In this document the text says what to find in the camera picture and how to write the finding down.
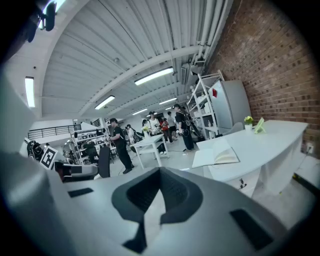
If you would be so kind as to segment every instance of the open notebook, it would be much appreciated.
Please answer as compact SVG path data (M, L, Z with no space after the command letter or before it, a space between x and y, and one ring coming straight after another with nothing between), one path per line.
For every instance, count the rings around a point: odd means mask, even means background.
M195 152L192 168L239 162L236 153L225 138L214 140L216 141L211 148Z

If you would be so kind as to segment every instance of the power outlet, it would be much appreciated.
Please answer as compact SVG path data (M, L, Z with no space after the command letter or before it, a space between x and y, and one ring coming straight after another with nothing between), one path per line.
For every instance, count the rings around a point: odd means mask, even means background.
M308 142L306 144L306 151L308 152L308 154L314 153L314 145L311 142Z

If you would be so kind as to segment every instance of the white table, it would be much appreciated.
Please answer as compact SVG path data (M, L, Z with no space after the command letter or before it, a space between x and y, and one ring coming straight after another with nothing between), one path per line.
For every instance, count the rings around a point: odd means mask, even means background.
M300 164L303 132L307 123L269 120L263 125L266 133L254 134L246 130L221 138L227 140L240 162L205 166L203 175L227 183L237 189L241 179L246 187L240 189L251 197L258 179L274 195L290 182ZM220 137L197 143L207 149Z
M154 159L157 159L159 167L162 166L161 163L161 159L160 159L160 154L158 152L158 147L161 144L164 144L164 148L166 151L166 156L168 158L170 158L169 154L168 154L168 148L165 142L165 138L163 134L159 134L156 136L152 136L152 137L147 137L135 144L133 144L135 150L136 150L136 154L138 156L138 159L140 161L141 167L142 169L144 169L144 165L142 164L141 158L140 158L140 154L147 154L147 153L153 153L153 156L155 156Z

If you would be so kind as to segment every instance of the railing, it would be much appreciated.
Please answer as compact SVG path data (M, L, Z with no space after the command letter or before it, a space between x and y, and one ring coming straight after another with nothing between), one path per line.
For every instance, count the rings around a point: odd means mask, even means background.
M49 136L69 134L69 133L73 133L74 131L79 131L79 130L81 130L80 124L49 127L49 128L44 128L44 129L35 129L35 130L30 130L28 132L28 138L29 138L29 140L33 141L35 139L49 137Z
M100 127L101 123L100 123L100 119L98 118L97 120L91 122L91 124L95 127Z

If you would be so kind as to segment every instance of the brick wall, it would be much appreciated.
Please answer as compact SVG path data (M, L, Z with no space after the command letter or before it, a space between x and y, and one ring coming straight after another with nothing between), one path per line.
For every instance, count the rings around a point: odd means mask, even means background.
M311 51L292 22L263 0L234 0L206 73L242 80L257 122L308 123L302 151L320 157L320 82Z

